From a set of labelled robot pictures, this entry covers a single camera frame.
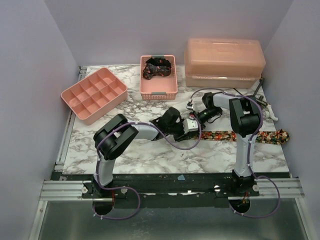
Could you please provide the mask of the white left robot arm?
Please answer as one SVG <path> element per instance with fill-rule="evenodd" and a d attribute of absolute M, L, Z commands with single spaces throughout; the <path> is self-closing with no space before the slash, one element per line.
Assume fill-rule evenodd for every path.
<path fill-rule="evenodd" d="M 199 135 L 201 135 L 201 127 L 195 116 L 192 114 L 190 118 L 182 118 L 180 112 L 173 107 L 149 122 L 134 122 L 128 120 L 123 114 L 116 115 L 93 136 L 97 152 L 93 191 L 104 198 L 110 194 L 110 191 L 116 190 L 116 187 L 110 185 L 114 178 L 116 159 L 124 153 L 133 140 L 165 139 L 177 149 L 189 150 L 190 147 L 183 148 L 170 142 L 168 136 L 180 142 Z"/>

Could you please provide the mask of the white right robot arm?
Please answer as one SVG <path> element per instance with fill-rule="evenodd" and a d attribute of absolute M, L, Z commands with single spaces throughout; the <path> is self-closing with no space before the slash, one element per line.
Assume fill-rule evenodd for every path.
<path fill-rule="evenodd" d="M 255 183 L 253 152 L 258 131 L 263 125 L 262 110 L 254 97 L 231 93 L 205 93 L 202 97 L 205 110 L 192 114 L 204 127 L 210 118 L 229 110 L 230 125 L 236 135 L 236 162 L 228 184 L 230 191 L 241 196 Z"/>

